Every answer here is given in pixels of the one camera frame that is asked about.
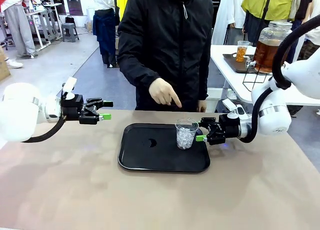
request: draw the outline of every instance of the person's right hand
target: person's right hand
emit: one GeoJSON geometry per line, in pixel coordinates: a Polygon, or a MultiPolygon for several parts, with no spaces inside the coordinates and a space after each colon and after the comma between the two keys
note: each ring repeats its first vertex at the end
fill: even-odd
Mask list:
{"type": "Polygon", "coordinates": [[[179,108],[182,107],[181,101],[172,86],[162,78],[157,78],[151,83],[149,93],[158,104],[170,106],[173,100],[179,108]]]}

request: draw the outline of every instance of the person's left hand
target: person's left hand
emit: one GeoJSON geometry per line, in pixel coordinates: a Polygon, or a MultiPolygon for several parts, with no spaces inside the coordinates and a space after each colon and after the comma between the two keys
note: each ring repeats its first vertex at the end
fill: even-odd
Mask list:
{"type": "Polygon", "coordinates": [[[206,101],[198,101],[198,112],[206,112],[207,109],[207,103],[206,101]]]}

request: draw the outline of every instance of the stool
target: stool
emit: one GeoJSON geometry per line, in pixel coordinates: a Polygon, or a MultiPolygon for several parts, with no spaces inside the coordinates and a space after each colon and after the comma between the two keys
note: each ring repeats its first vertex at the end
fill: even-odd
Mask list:
{"type": "Polygon", "coordinates": [[[63,42],[66,42],[66,40],[71,40],[71,42],[76,42],[76,38],[78,38],[78,40],[80,40],[75,24],[63,23],[61,25],[61,29],[62,29],[63,42]]]}

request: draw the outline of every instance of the hand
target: hand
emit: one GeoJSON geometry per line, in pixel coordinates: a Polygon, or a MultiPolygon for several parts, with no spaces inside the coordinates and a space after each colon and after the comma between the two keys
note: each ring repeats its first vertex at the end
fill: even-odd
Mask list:
{"type": "Polygon", "coordinates": [[[206,112],[207,103],[206,101],[198,101],[198,112],[206,112]]]}
{"type": "Polygon", "coordinates": [[[181,101],[172,86],[162,78],[157,78],[151,83],[149,93],[158,104],[170,106],[171,101],[174,100],[179,108],[182,107],[181,101]]]}

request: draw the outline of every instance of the black jacket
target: black jacket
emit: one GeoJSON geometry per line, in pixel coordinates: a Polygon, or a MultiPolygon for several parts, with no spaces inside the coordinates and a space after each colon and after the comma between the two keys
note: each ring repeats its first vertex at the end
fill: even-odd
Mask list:
{"type": "Polygon", "coordinates": [[[137,110],[178,110],[151,98],[149,86],[158,77],[172,85],[183,111],[196,111],[206,99],[213,12],[212,0],[128,0],[118,61],[136,86],[137,110]]]}

